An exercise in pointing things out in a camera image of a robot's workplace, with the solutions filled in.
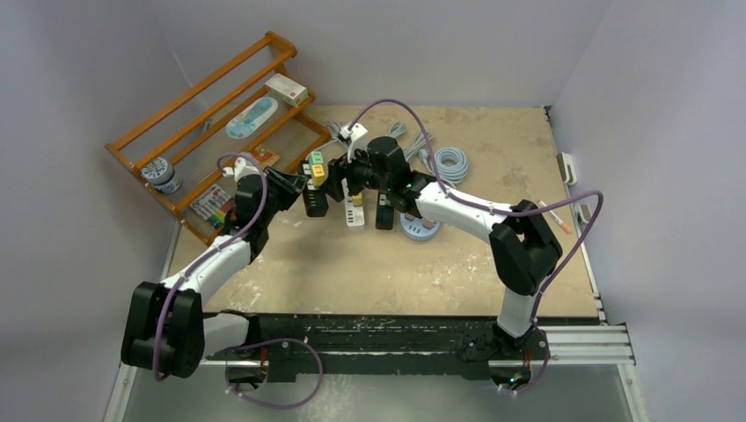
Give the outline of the black power strip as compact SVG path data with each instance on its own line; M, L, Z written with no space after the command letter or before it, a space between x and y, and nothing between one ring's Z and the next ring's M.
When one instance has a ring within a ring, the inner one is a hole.
M311 177L311 165L307 161L302 161L300 172L302 172L308 179L303 191L306 215L310 218L325 217L329 209L328 201L325 194L313 183Z
M379 230L392 230L395 222L395 208L384 193L377 195L375 227Z

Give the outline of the green plug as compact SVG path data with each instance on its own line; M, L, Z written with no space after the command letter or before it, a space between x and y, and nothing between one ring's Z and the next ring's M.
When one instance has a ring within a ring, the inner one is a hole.
M308 163L310 166L323 165L325 163L324 156L321 151L314 150L308 156Z

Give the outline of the white power strip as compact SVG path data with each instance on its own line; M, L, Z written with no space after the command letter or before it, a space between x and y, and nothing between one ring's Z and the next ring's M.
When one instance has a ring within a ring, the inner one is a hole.
M341 182L342 191L344 193L344 207L345 207L345 222L350 229L361 229L365 225L364 219L364 208L354 207L351 201L353 195L350 194L348 189L347 180L343 179Z

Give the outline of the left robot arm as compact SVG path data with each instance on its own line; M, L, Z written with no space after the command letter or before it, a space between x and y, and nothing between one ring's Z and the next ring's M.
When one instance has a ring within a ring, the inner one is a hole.
M214 242L183 270L139 284L129 305L121 361L149 369L157 379L187 378L206 357L230 349L239 359L257 356L262 336L240 312L209 314L204 305L249 266L268 241L268 226L302 195L309 178L252 165L228 167L237 184L234 207Z

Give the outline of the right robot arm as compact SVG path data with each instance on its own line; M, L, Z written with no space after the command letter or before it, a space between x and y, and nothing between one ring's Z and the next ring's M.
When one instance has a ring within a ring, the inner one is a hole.
M539 288L563 255L534 203L522 200L511 206L441 185L436 177L413 170L390 136L373 139L352 156L330 160L321 189L336 201L363 189L374 190L401 214L448 224L488 244L505 287L496 319L495 349L514 358L527 348Z

